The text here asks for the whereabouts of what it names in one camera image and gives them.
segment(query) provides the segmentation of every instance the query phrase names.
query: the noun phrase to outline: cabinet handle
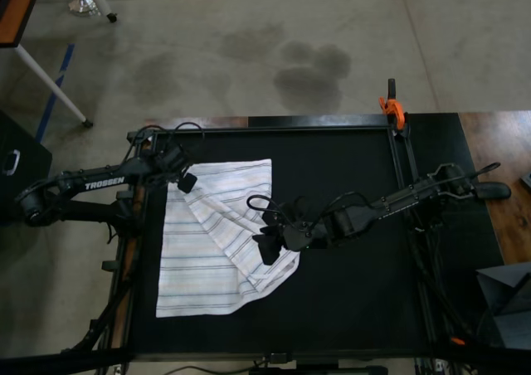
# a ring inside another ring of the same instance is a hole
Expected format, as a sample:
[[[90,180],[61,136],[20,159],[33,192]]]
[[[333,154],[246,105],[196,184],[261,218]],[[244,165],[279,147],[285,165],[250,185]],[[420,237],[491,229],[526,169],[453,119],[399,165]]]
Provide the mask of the cabinet handle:
[[[9,159],[9,155],[15,155],[15,163],[13,164],[13,167],[11,169],[6,169],[6,164],[7,160]],[[20,151],[14,149],[10,153],[7,153],[6,158],[3,161],[2,174],[5,174],[6,176],[12,176],[17,171],[18,161],[20,161]]]

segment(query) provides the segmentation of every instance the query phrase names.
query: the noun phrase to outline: black table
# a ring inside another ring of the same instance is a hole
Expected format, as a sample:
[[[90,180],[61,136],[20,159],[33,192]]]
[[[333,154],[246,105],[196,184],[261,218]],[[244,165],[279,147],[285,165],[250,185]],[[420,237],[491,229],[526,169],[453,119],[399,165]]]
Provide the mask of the black table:
[[[472,170],[456,114],[411,115],[409,122],[420,174],[446,162]],[[189,137],[180,139],[185,144]],[[396,189],[402,178],[408,183],[411,174],[401,151],[383,115],[249,118],[244,129],[207,132],[202,160],[272,158],[273,198],[283,202],[305,195],[319,208],[342,192],[356,189],[370,200]],[[430,354],[401,217],[377,223],[342,249],[304,251],[300,268],[281,287],[234,314],[156,319],[165,197],[165,189],[153,192],[144,204],[139,279],[126,340],[139,359]],[[503,261],[484,204],[452,207],[446,220],[450,227],[439,248],[443,277],[456,308],[475,327],[485,309],[475,270]]]

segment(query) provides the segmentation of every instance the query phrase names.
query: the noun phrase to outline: clamp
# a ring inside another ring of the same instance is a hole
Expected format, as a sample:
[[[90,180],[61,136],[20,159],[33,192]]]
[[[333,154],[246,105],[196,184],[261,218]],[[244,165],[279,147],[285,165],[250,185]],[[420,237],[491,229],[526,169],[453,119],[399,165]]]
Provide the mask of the clamp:
[[[402,104],[397,101],[397,86],[394,79],[387,80],[387,102],[383,97],[380,97],[380,107],[385,115],[395,115],[396,130],[403,131],[406,127],[406,116],[402,109]]]

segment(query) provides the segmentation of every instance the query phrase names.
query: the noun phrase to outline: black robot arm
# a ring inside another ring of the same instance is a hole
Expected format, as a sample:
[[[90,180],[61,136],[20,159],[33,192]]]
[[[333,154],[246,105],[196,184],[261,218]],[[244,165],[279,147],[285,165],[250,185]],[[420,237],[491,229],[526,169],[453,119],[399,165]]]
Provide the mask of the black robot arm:
[[[281,204],[277,210],[273,210],[276,224],[264,227],[261,230],[263,234],[253,236],[253,239],[258,242],[264,263],[272,265],[282,247],[301,251],[305,248],[340,246],[367,231],[376,221],[441,197],[456,200],[505,199],[511,195],[506,184],[473,181],[479,174],[498,166],[499,163],[492,163],[479,172],[466,174],[454,163],[442,164],[434,173],[427,174],[416,183],[373,202],[358,192],[347,192],[334,199],[313,221],[293,216],[295,211],[290,209],[293,206]],[[348,196],[357,196],[362,202],[340,205]],[[253,199],[269,200],[263,196],[249,197],[247,205],[256,210],[260,209],[251,204]]]
[[[181,190],[189,192],[197,181],[195,176],[187,173],[192,160],[180,144],[167,150],[141,149],[138,155],[127,159],[128,155],[119,165],[65,171],[34,183],[15,198],[16,217],[29,226],[48,226],[58,220],[106,222],[114,226],[119,235],[126,231],[134,234],[139,224],[133,215],[132,191],[118,192],[117,200],[110,205],[73,201],[72,198],[82,192],[120,184],[158,188],[167,183],[177,183]]]

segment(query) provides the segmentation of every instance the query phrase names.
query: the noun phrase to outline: striped towel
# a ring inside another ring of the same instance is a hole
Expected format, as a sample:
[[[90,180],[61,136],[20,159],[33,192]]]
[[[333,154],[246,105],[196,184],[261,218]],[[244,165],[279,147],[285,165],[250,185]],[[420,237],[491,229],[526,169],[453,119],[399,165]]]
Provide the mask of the striped towel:
[[[189,194],[168,185],[157,317],[232,313],[270,294],[299,264],[298,253],[283,250],[264,265],[251,238],[265,223],[246,200],[271,196],[270,159],[202,163],[190,172],[197,182]]]

